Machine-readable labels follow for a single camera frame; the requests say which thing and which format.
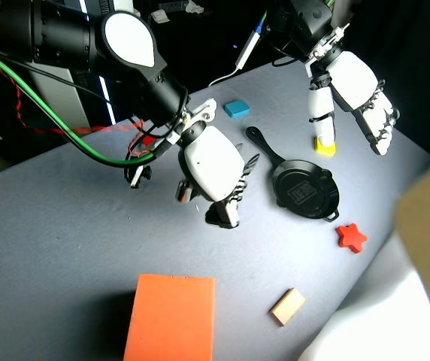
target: black frying pan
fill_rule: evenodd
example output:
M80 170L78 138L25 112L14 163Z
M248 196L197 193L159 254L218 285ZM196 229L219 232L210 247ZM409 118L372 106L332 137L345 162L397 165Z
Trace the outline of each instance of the black frying pan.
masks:
M304 160L285 160L270 148L255 126L249 126L245 134L276 166L272 180L279 206L307 218L327 222L338 218L338 188L330 171Z

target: red star-shaped block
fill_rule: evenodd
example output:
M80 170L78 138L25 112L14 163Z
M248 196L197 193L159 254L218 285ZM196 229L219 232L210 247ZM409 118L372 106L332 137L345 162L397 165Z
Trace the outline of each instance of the red star-shaped block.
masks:
M354 253L362 252L362 243L367 241L367 236L359 231L355 223L352 223L348 227L338 227L337 233L341 237L338 242L339 246L348 247Z

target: wooden block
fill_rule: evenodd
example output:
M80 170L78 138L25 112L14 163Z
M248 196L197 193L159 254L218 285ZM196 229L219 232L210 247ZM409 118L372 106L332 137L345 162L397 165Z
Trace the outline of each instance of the wooden block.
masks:
M283 295L280 301L270 310L270 313L282 326L285 326L304 303L305 297L295 288L292 288Z
M124 361L211 361L215 279L140 275Z

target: tabletop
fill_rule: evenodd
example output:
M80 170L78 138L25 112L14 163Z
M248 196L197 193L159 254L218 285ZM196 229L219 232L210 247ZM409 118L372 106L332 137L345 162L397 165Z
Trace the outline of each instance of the tabletop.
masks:
M277 207L265 155L248 177L237 229L207 225L209 203L175 198L183 178L176 147L152 164L152 180L131 190L123 171L67 144L0 173L0 359L121 359L140 273L217 280L213 359L295 360L338 308L392 228L395 201L430 166L430 156L394 132L375 155L351 114L335 111L338 152L313 151L304 67L265 65L192 94L214 97L213 122L248 160L261 153L244 135L262 130L282 157L329 169L341 200L333 223ZM223 104L251 113L231 119ZM123 158L131 132L85 139ZM335 228L356 223L363 252L338 246ZM268 311L289 289L307 299L285 327Z

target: skillet logo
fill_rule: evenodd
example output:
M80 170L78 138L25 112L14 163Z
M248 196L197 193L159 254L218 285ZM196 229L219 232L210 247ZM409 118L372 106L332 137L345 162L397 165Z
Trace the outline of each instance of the skillet logo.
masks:
M297 204L301 205L308 199L317 194L317 190L313 188L308 181L300 182L292 189L288 190L289 197Z

